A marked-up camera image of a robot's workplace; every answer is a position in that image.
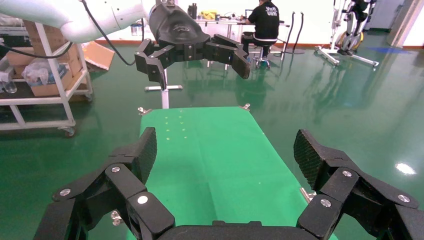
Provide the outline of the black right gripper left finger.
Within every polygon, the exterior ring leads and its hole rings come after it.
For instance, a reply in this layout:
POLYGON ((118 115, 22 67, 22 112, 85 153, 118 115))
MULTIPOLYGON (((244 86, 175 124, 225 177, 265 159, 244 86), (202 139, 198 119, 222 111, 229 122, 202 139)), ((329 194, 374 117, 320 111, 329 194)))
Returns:
POLYGON ((114 211, 136 239, 159 239, 175 226, 175 217, 146 186, 156 156, 156 129, 147 127, 136 142, 110 153, 100 168, 60 187, 34 239, 85 240, 114 211))

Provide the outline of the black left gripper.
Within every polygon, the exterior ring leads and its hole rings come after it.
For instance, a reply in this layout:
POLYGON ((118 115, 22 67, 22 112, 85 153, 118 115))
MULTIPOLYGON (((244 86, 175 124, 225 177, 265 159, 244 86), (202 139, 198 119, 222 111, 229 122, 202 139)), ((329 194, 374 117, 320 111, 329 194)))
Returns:
POLYGON ((139 72, 150 82, 167 88, 165 70, 175 62, 206 59, 229 65, 244 80, 250 76, 250 63, 244 45, 215 34, 212 38, 176 4, 158 2, 151 9, 148 24, 157 44, 145 39, 134 57, 139 72))

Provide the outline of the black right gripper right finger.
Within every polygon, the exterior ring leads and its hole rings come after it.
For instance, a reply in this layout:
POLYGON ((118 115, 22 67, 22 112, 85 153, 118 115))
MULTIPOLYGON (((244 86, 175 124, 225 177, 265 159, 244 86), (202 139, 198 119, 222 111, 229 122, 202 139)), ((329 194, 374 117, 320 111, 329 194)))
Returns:
POLYGON ((348 215, 377 240, 423 239, 424 212, 410 194, 365 173, 344 151, 318 143, 306 129, 297 132, 293 154, 315 192, 298 228, 327 240, 348 215))

